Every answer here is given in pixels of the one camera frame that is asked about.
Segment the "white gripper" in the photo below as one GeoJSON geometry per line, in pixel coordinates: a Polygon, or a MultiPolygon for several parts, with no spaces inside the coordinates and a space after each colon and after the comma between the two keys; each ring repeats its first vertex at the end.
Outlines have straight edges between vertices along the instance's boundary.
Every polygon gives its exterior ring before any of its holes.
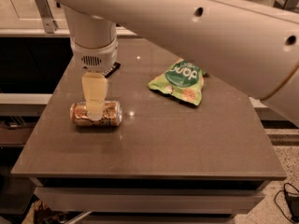
{"type": "Polygon", "coordinates": [[[90,49],[71,40],[71,49],[76,65],[87,70],[82,77],[82,88],[88,117],[91,120],[101,119],[107,97],[107,79],[96,72],[105,72],[112,67],[117,59],[118,41],[114,38],[106,45],[90,49]]]}

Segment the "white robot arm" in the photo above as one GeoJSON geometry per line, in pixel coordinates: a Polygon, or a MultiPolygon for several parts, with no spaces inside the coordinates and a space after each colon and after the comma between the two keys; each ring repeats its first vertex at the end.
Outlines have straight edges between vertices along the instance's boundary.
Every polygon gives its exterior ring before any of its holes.
{"type": "Polygon", "coordinates": [[[245,0],[55,0],[148,39],[299,126],[299,20],[245,0]]]}

